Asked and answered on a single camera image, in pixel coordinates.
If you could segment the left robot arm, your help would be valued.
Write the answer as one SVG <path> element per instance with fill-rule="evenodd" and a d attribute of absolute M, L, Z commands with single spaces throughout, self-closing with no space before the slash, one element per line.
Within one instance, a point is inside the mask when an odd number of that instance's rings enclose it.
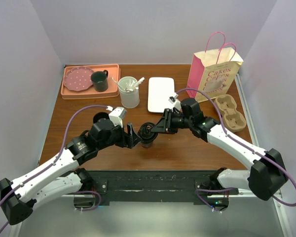
<path fill-rule="evenodd" d="M 131 123 L 124 130 L 122 125 L 101 118 L 43 165 L 12 181 L 1 179 L 0 208 L 8 224 L 24 221 L 39 206 L 62 195 L 90 192 L 91 177 L 79 166 L 109 146 L 131 149 L 140 142 Z"/>

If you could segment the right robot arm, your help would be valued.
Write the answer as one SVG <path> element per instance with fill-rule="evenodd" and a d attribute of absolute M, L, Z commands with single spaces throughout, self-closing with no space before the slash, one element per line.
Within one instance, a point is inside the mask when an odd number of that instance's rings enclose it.
<path fill-rule="evenodd" d="M 210 181 L 213 193 L 237 188 L 269 200 L 288 181 L 277 150 L 266 151 L 223 128 L 219 121 L 205 116 L 193 98 L 183 101 L 170 98 L 170 101 L 175 107 L 164 110 L 160 121 L 151 128 L 152 133 L 175 134 L 179 129 L 189 129 L 195 137 L 221 148 L 246 167 L 246 170 L 220 169 Z"/>

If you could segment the black coffee lid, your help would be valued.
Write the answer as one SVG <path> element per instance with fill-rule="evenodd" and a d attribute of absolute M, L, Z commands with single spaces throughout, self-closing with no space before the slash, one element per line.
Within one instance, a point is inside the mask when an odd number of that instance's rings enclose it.
<path fill-rule="evenodd" d="M 151 122 L 146 122 L 143 125 L 141 125 L 139 131 L 138 131 L 138 136 L 140 136 L 142 139 L 152 139 L 155 137 L 155 133 L 151 132 L 153 127 L 155 126 L 154 123 Z"/>

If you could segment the dark brown coffee cup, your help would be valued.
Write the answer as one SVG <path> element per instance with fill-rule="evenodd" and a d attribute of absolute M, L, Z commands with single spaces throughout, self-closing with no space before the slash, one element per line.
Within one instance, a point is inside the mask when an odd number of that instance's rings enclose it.
<path fill-rule="evenodd" d="M 151 137 L 142 137 L 141 146 L 144 148 L 149 148 L 152 146 L 155 136 Z"/>

